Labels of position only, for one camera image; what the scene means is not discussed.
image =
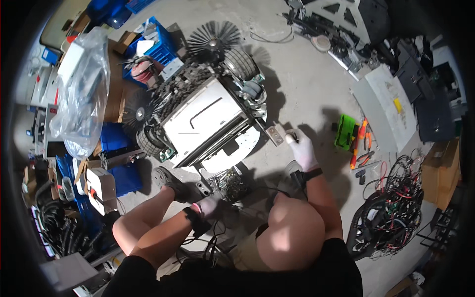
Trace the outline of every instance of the black shirt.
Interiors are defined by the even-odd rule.
[[[119,296],[362,296],[361,274],[343,240],[323,243],[319,258],[305,270],[239,271],[198,261],[156,280],[152,265],[138,256],[124,259],[103,297]]]

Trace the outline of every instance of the orange pliers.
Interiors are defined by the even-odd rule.
[[[368,150],[368,152],[371,150],[371,132],[370,132],[370,125],[366,127],[366,134],[364,135],[364,150]]]
[[[356,162],[363,160],[363,158],[366,158],[366,159],[364,159],[364,161],[360,165],[358,165],[358,167],[363,167],[364,165],[366,165],[366,163],[371,159],[373,155],[374,155],[374,151],[371,151],[369,153],[359,156],[358,159],[356,159]]]

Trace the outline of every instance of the orange screwdriver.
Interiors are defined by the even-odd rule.
[[[360,130],[358,132],[358,138],[355,139],[355,149],[353,150],[353,157],[351,158],[350,161],[350,168],[355,169],[356,166],[356,156],[358,154],[358,142],[359,140],[363,140],[365,132],[366,132],[366,125],[368,124],[368,120],[366,117],[363,120],[363,124],[360,127]]]

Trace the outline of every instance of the hand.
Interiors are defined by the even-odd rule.
[[[292,134],[297,136],[297,140],[294,139]],[[302,132],[302,130],[287,130],[285,134],[285,141],[289,144],[292,152],[294,152],[294,158],[302,167],[304,172],[308,172],[318,166],[312,141]]]
[[[200,201],[193,203],[191,209],[197,211],[202,219],[208,220],[214,213],[219,211],[224,204],[224,191],[214,192],[210,196],[206,196]]]

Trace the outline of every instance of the transparent plastic bag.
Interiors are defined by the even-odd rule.
[[[94,27],[73,41],[84,52],[71,78],[60,79],[58,113],[50,122],[53,137],[62,136],[67,151],[79,160],[93,152],[101,136],[109,96],[107,31]]]

